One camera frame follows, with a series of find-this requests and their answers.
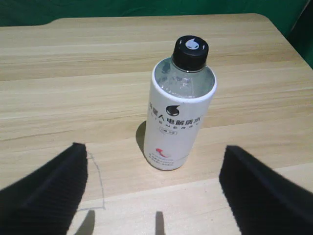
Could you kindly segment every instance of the black logo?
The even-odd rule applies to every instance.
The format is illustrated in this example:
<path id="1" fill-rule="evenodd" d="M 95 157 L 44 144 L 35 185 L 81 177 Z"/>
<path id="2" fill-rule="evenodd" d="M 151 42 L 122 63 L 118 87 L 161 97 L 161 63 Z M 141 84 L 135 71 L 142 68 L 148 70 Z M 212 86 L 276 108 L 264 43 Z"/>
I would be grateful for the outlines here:
<path id="1" fill-rule="evenodd" d="M 177 116 L 179 114 L 179 110 L 177 109 L 179 105 L 171 105 L 166 107 L 166 112 L 168 115 Z"/>

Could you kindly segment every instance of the red logo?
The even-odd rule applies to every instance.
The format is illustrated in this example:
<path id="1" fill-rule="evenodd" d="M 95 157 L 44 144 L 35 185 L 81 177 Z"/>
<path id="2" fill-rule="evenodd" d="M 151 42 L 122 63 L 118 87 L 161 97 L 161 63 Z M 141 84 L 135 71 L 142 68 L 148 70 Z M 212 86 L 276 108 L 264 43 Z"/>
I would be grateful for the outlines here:
<path id="1" fill-rule="evenodd" d="M 162 149 L 156 148 L 156 152 L 158 152 L 162 157 L 169 158 L 171 155 L 165 153 Z"/>

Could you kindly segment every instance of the water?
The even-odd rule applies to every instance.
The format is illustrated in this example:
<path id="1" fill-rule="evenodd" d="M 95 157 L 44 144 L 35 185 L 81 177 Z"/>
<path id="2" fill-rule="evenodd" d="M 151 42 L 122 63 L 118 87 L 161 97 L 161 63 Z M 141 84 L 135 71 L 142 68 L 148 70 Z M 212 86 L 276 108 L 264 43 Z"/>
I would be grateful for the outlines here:
<path id="1" fill-rule="evenodd" d="M 171 57 L 158 64 L 155 78 L 166 93 L 180 98 L 201 97 L 209 93 L 214 86 L 214 75 L 209 67 L 187 72 L 176 67 Z"/>

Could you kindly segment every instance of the black bottle cap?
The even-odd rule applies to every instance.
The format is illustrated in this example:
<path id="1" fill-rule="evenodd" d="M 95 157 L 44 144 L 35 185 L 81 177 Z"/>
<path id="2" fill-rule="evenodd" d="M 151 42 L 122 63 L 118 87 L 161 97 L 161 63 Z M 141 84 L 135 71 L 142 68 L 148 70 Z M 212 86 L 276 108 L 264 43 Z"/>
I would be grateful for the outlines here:
<path id="1" fill-rule="evenodd" d="M 209 45 L 196 36 L 178 38 L 173 53 L 174 64 L 186 71 L 197 71 L 205 66 Z"/>

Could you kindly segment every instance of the wood grain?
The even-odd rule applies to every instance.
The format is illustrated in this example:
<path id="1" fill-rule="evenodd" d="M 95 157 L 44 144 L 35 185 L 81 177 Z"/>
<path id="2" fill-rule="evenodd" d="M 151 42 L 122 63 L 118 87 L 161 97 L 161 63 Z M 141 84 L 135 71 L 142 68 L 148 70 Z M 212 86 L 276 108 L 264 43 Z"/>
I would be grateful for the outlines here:
<path id="1" fill-rule="evenodd" d="M 210 45 L 219 86 L 186 164 L 163 172 L 135 136 L 152 68 L 186 34 Z M 313 191 L 313 72 L 261 15 L 61 19 L 0 42 L 0 187 L 74 141 L 96 162 L 69 234 L 91 207 L 95 235 L 155 234 L 157 211 L 167 234 L 240 234 L 217 179 L 227 144 Z"/>

